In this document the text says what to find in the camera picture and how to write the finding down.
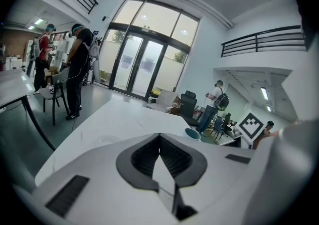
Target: white chair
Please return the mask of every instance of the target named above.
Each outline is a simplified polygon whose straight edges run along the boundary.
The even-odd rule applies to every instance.
[[[176,92],[169,92],[167,90],[162,90],[158,98],[149,97],[149,101],[152,99],[156,99],[156,103],[150,103],[146,107],[161,111],[161,112],[169,112],[169,107],[171,107],[175,98],[177,97]]]
[[[69,115],[69,110],[66,105],[65,97],[64,97],[64,89],[66,89],[66,81],[69,74],[69,67],[63,69],[59,74],[50,76],[52,80],[52,84],[54,85],[54,93],[51,94],[48,87],[41,88],[39,90],[40,95],[43,97],[43,112],[45,112],[45,100],[52,100],[52,118],[53,118],[53,125],[55,126],[55,101],[60,107],[58,102],[58,98],[62,97],[63,103],[66,109],[67,114]]]

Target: doorway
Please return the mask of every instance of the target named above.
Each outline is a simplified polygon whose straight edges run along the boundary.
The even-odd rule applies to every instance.
[[[137,33],[128,33],[118,56],[112,89],[147,100],[151,93],[167,45]]]

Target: table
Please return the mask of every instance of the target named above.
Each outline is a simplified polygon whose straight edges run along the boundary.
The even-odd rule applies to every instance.
[[[55,150],[35,177],[39,186],[55,171],[93,148],[152,133],[185,136],[180,116],[112,99],[77,127]]]
[[[22,70],[16,69],[0,72],[0,109],[21,101],[41,137],[52,150],[55,150],[42,131],[30,107],[27,95],[33,92],[33,84]]]

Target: tree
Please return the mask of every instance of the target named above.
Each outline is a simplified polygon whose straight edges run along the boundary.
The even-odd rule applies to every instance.
[[[179,51],[179,52],[175,53],[175,55],[174,55],[174,60],[176,62],[179,62],[179,63],[184,63],[185,58],[186,58],[186,54],[182,51]]]
[[[120,43],[124,39],[124,33],[121,31],[115,31],[113,36],[112,36],[112,41]]]

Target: backpack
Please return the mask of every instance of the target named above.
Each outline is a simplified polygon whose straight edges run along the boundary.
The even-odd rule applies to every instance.
[[[45,36],[47,36],[47,35],[43,34],[40,39],[34,38],[33,44],[31,45],[31,52],[30,52],[31,57],[32,57],[31,59],[36,59],[37,57],[40,56],[40,54],[43,50],[43,49],[40,50],[40,42],[41,42],[42,38]]]
[[[220,90],[222,94],[215,101],[215,106],[219,111],[224,111],[229,104],[229,98],[226,93],[223,93],[223,90],[221,88]]]
[[[91,45],[88,46],[85,42],[83,44],[86,46],[86,48],[89,51],[89,56],[98,59],[100,52],[99,52],[99,43],[98,43],[98,38],[96,35],[93,36]]]

